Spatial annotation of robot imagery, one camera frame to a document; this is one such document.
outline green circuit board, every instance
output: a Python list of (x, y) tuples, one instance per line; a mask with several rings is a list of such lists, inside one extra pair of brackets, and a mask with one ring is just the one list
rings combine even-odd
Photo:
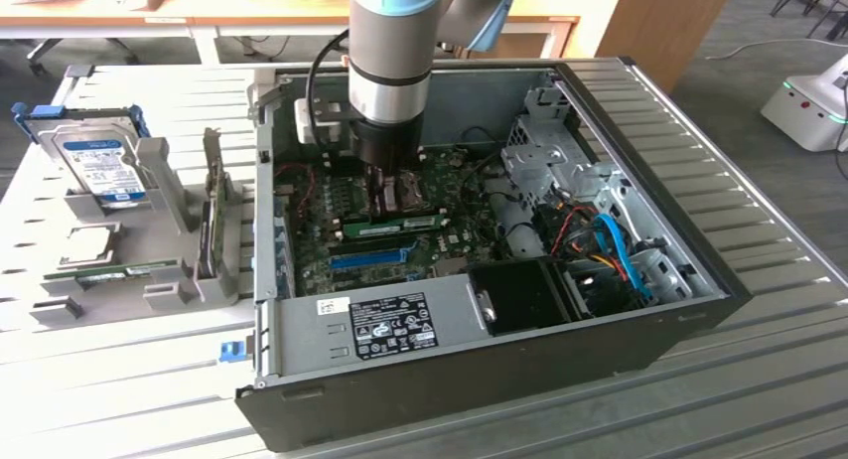
[[(406, 182), (416, 186), (418, 204), (400, 221), (370, 226), (344, 221), (366, 214), (361, 177), (332, 177), (324, 167), (312, 166), (316, 184), (302, 213), (297, 205), (309, 192), (310, 177), (304, 169), (288, 170), (280, 177), (278, 194), (292, 196), (288, 219), (298, 296), (449, 275), (468, 264), (500, 258), (502, 247), (496, 241), (489, 202), (468, 191), (460, 197), (460, 184), (478, 159), (452, 148), (428, 149), (425, 155), (421, 165), (402, 175), (413, 178)], [(480, 186), (481, 176), (473, 173), (468, 178), (470, 192)], [(402, 250), (402, 261), (333, 267), (334, 261), (349, 257), (338, 254), (341, 250), (369, 255), (372, 247), (377, 254), (389, 256)]]

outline metal grating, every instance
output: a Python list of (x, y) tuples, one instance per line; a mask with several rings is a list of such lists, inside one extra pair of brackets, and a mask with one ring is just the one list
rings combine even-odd
[[(758, 458), (845, 452), (848, 310), (841, 307), (848, 289), (840, 274), (638, 72), (617, 60), (569, 65), (756, 298), (644, 372), (286, 457)], [(172, 75), (177, 70), (181, 75)], [(236, 89), (236, 72), (98, 68), (90, 83), (70, 88), (70, 97), (92, 105), (128, 79), (200, 74), (186, 84), (189, 91), (226, 105), (245, 99), (234, 91), (214, 91)], [(189, 108), (197, 97), (177, 87), (165, 83), (161, 89), (173, 96), (157, 99)], [(233, 129), (244, 129), (234, 113), (226, 119)], [(192, 121), (174, 116), (165, 123)], [(241, 144), (250, 142), (245, 132), (228, 134), (232, 151), (249, 149)], [(596, 143), (590, 133), (584, 135)], [(196, 151), (188, 143), (181, 152)], [(32, 151), (28, 167), (36, 166)], [(237, 159), (233, 155), (228, 162)], [(241, 159), (249, 163), (246, 156)], [(182, 179), (192, 176), (190, 156), (185, 162)], [(236, 168), (249, 179), (249, 164)], [(49, 180), (16, 179), (9, 194), (36, 205), (32, 198), (49, 192), (49, 185)], [(40, 219), (49, 215), (38, 214)], [(16, 231), (26, 233), (34, 224), (20, 223)], [(10, 238), (38, 242), (32, 235)], [(0, 308), (9, 303), (16, 301), (0, 302)], [(4, 457), (266, 457), (236, 407), (218, 396), (230, 392), (232, 375), (244, 372), (214, 366), (220, 342), (249, 331), (249, 307), (242, 302), (230, 309), (85, 329), (2, 333), (0, 384), (16, 391), (0, 418)]]

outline floor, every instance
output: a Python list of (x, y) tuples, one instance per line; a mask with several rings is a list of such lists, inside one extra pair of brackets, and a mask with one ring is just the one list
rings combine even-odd
[[(802, 5), (790, 2), (778, 16), (770, 18), (768, 10), (773, 2), (730, 0), (673, 98), (813, 242), (848, 270), (844, 228), (848, 181), (836, 170), (833, 155), (804, 151), (758, 115), (782, 79), (821, 72), (844, 54), (844, 49), (806, 43), (780, 44), (749, 49), (726, 61), (704, 60), (704, 56), (724, 54), (749, 42), (804, 37), (813, 19), (801, 17)], [(186, 39), (124, 41), (145, 64), (197, 63)], [(284, 42), (285, 38), (272, 38), (257, 47), (272, 55)], [(276, 60), (310, 60), (322, 42), (322, 39), (292, 38)], [(218, 49), (225, 63), (268, 60), (261, 56), (245, 57), (234, 39), (221, 39)], [(8, 113), (16, 101), (49, 102), (65, 65), (122, 63), (120, 53), (106, 41), (66, 40), (44, 57), (52, 75), (33, 77), (24, 63), (29, 50), (25, 44), (0, 42), (0, 113)], [(25, 149), (26, 141), (10, 116), (0, 115), (0, 196)]]

